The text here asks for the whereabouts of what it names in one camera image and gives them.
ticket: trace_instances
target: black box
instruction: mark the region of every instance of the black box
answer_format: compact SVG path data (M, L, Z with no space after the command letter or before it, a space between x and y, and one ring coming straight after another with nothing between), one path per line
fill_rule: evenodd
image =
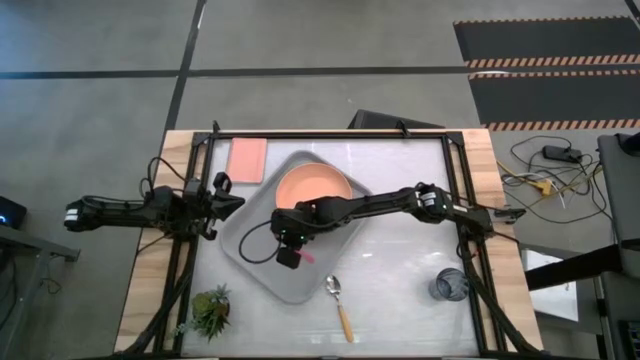
M19 229L26 215L26 207L0 196L0 226Z

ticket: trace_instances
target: gray floor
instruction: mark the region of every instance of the gray floor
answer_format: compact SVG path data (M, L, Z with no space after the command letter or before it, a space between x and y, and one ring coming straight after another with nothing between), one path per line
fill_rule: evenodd
M0 0L0 71L177 69L195 4ZM461 65L455 20L598 15L629 11L623 0L209 0L192 68ZM64 288L41 291L16 358L112 350L139 231L71 234L62 227L63 209L89 193L137 196L160 147L174 85L172 78L0 80L0 194L29 208L28 232L82 249L77 264L51 264ZM176 127L209 128L216 119L227 129L344 128L359 108L480 126L465 76L422 75L191 79ZM603 132L556 134L593 154ZM509 147L535 134L493 134L497 157L524 171ZM519 150L526 156L544 143ZM511 191L536 199L528 188ZM536 209L554 219L595 210L579 197L567 210L557 199ZM610 241L603 216L555 226L527 215L516 231L523 242L574 251ZM595 355L588 336L542 333L554 353Z

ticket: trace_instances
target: floor mat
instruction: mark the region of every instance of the floor mat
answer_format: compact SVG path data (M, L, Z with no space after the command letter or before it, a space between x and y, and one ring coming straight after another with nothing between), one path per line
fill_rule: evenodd
M640 63L640 30L624 16L454 23L467 66Z
M640 127L640 71L471 74L469 83L493 131Z

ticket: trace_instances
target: white table surface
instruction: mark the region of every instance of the white table surface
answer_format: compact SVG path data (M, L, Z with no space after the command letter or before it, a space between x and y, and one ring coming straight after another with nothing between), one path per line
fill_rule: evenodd
M216 141L211 179L225 170L229 145ZM449 188L440 140L269 140L265 179L298 150L315 152L374 194L420 181ZM231 193L248 199L257 188L234 184ZM217 226L223 229L224 223ZM333 272L354 331L355 343L349 344L335 299L324 288L303 304L285 304L229 259L219 241L201 239L191 294L227 283L231 326L210 343L188 332L182 355L477 355L468 299L440 302L427 292L427 283L442 269L462 269L457 242L450 222L422 224L408 214L371 218Z

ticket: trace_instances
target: power adapter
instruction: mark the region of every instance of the power adapter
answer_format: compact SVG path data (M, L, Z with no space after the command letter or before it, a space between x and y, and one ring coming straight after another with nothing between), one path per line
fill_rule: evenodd
M542 156L548 160L564 161L579 164L582 159L582 151L560 146L545 145L542 148Z

